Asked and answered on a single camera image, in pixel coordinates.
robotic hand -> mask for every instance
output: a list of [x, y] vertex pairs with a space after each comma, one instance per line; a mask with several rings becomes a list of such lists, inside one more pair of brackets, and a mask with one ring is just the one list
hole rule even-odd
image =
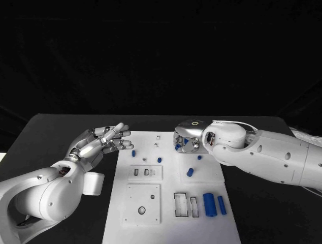
[[[73, 213], [82, 193], [99, 195], [103, 174], [90, 171], [103, 154], [132, 149], [128, 126], [86, 130], [69, 146], [66, 157], [49, 168], [0, 182], [0, 244], [27, 243]], [[26, 220], [16, 224], [7, 215], [10, 201]]]
[[207, 153], [227, 166], [280, 183], [322, 191], [322, 147], [280, 133], [251, 131], [234, 121], [182, 122], [174, 132], [180, 153]]

black tabletop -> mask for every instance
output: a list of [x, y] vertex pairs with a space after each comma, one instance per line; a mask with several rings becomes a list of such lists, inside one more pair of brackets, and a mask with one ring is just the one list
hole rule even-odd
[[[241, 121], [257, 129], [293, 135], [277, 117], [39, 114], [0, 162], [0, 181], [62, 160], [72, 140], [85, 129], [123, 122], [132, 131], [174, 131], [190, 118], [208, 123], [214, 119]], [[118, 153], [108, 154], [93, 169], [105, 174], [100, 196], [83, 195], [72, 216], [29, 243], [102, 243], [116, 158]], [[236, 167], [221, 168], [241, 243], [322, 243], [322, 198]]]

round hole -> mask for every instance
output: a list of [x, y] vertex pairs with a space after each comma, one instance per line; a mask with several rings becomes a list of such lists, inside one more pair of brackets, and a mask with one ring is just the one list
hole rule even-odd
[[287, 160], [290, 158], [290, 153], [287, 152], [285, 159]]
[[139, 209], [138, 209], [139, 215], [144, 215], [145, 214], [145, 211], [146, 211], [145, 207], [139, 207]]

